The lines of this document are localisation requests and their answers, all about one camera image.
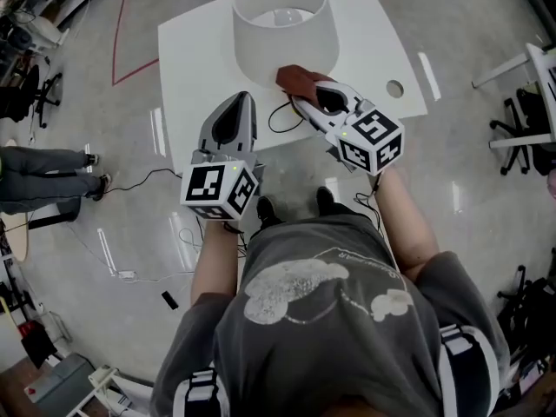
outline black sneaker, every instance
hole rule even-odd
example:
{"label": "black sneaker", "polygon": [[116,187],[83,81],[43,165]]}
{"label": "black sneaker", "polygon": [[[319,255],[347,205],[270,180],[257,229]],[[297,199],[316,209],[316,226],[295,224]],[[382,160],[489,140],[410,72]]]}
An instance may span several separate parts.
{"label": "black sneaker", "polygon": [[97,202],[103,198],[104,193],[106,193],[106,190],[112,183],[112,177],[108,173],[102,175],[100,179],[101,179],[101,186],[98,188],[96,192],[92,193],[90,196],[93,201],[97,201]]}
{"label": "black sneaker", "polygon": [[261,196],[257,200],[257,215],[261,221],[276,218],[275,206],[268,196]]}
{"label": "black sneaker", "polygon": [[88,166],[96,167],[100,160],[101,160],[101,157],[99,155],[87,155],[87,162],[83,166],[84,167],[88,167]]}
{"label": "black sneaker", "polygon": [[316,190],[316,204],[319,206],[319,212],[327,211],[334,204],[334,195],[326,187],[319,187]]}

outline office chair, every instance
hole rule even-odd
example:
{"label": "office chair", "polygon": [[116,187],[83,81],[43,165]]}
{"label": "office chair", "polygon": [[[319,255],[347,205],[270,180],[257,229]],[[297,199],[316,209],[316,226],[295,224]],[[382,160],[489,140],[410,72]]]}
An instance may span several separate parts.
{"label": "office chair", "polygon": [[[545,104],[541,95],[530,93],[524,89],[518,89],[516,96],[523,114],[526,116],[527,127],[523,128],[518,116],[517,109],[513,104],[513,99],[509,98],[504,101],[504,105],[512,111],[515,128],[506,125],[503,122],[492,120],[489,125],[491,129],[502,128],[512,137],[525,137],[533,135],[543,135],[550,133],[550,123],[546,114]],[[533,166],[541,175],[548,175],[550,170],[556,168],[556,144],[540,143],[528,145],[533,152]],[[529,163],[529,152],[527,145],[519,145],[512,147],[512,154],[507,166],[500,169],[500,173],[505,176],[507,172],[515,164],[520,152],[523,153],[525,167],[521,167],[521,173],[524,175],[531,169]]]}
{"label": "office chair", "polygon": [[60,105],[59,100],[52,101],[47,96],[56,81],[62,77],[62,73],[45,80],[40,89],[37,65],[31,68],[29,73],[19,74],[25,78],[21,87],[0,88],[0,116],[9,117],[14,122],[20,122],[29,114],[29,107],[32,107],[36,101],[35,112],[39,115],[39,125],[42,129],[45,129],[46,123],[43,121],[44,104]]}

